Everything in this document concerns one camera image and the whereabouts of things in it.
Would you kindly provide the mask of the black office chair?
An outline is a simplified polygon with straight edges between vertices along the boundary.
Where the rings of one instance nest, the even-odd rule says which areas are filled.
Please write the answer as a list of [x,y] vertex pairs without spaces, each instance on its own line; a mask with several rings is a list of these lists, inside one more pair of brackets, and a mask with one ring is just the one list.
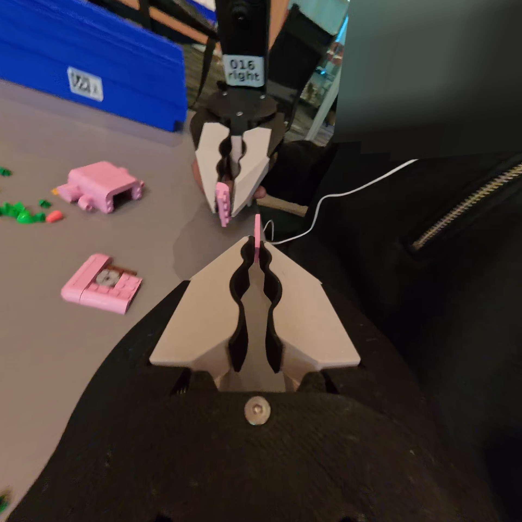
[[334,36],[298,6],[289,10],[268,55],[267,93],[276,101],[289,130],[301,94],[333,42]]

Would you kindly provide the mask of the blue plastic bin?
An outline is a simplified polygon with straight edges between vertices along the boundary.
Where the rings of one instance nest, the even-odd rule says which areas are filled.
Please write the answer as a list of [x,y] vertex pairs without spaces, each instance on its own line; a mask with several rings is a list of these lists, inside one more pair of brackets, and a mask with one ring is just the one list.
[[167,132],[186,121],[181,47],[86,1],[1,1],[1,79]]

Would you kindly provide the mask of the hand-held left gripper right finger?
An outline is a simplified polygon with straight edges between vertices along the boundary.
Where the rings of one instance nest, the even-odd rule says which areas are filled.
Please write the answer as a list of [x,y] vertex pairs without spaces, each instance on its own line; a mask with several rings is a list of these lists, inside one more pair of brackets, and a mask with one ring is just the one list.
[[311,372],[357,367],[361,357],[322,283],[267,242],[259,266],[271,303],[265,336],[271,369],[300,384]]

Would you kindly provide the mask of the pink brick block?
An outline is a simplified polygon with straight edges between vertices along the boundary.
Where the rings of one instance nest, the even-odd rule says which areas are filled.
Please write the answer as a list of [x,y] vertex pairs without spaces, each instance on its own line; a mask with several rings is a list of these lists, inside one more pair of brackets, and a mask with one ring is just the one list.
[[96,253],[62,287],[61,297],[67,302],[124,315],[141,284],[137,272],[115,265],[108,255]]

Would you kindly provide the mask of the wooden top office desk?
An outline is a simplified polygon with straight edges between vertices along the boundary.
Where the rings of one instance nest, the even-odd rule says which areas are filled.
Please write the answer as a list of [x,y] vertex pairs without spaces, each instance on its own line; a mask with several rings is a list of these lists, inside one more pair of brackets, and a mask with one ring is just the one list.
[[149,14],[197,44],[218,40],[215,14],[196,1],[148,1]]

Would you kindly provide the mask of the pink brick animal body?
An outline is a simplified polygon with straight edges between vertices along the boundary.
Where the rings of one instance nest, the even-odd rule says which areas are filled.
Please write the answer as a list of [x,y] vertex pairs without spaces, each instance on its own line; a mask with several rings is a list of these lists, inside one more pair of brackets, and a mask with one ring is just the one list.
[[140,200],[145,183],[124,167],[100,161],[69,171],[67,182],[57,187],[59,197],[85,212],[113,213],[115,199]]

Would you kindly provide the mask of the person's black jacket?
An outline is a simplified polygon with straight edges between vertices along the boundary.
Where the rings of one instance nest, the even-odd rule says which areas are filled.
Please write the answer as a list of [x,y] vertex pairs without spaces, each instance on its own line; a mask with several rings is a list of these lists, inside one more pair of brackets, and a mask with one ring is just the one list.
[[398,350],[444,442],[521,521],[521,150],[391,161],[338,145],[279,246]]

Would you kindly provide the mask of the scattered small green clips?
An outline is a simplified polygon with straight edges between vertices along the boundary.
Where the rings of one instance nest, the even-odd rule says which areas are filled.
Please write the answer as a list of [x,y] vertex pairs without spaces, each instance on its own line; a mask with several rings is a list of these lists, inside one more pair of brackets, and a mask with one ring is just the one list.
[[[2,178],[8,178],[12,176],[12,171],[10,169],[7,169],[5,167],[2,167],[1,166],[1,177]],[[39,202],[39,207],[41,209],[40,212],[36,212],[36,213],[33,213],[31,212],[24,204],[26,210],[28,210],[29,212],[31,212],[35,218],[35,223],[38,223],[38,222],[44,222],[45,219],[46,219],[46,214],[45,212],[42,210],[42,209],[48,209],[52,204],[47,201],[47,200],[44,200],[44,199],[40,199]],[[1,514],[7,510],[7,507],[10,505],[10,493],[8,491],[4,491],[4,492],[1,492]]]

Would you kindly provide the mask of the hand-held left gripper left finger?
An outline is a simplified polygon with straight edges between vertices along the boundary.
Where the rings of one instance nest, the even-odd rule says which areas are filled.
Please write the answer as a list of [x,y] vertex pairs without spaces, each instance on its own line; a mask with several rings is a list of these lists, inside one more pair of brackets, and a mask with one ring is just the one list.
[[189,281],[149,361],[155,366],[239,372],[248,333],[242,297],[250,287],[252,236],[244,237]]

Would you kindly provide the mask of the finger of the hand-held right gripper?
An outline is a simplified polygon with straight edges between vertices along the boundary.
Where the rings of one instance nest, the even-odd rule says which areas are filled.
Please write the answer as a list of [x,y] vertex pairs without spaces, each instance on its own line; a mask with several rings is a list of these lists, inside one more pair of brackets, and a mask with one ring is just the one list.
[[[232,213],[232,167],[228,153],[220,150],[223,143],[230,144],[229,138],[228,127],[217,122],[205,123],[195,152],[203,194],[212,213],[222,210],[225,214]],[[225,205],[216,197],[216,186],[219,183],[226,186],[228,193]]]
[[235,217],[251,201],[268,172],[271,129],[256,127],[231,137],[233,180],[231,216]]

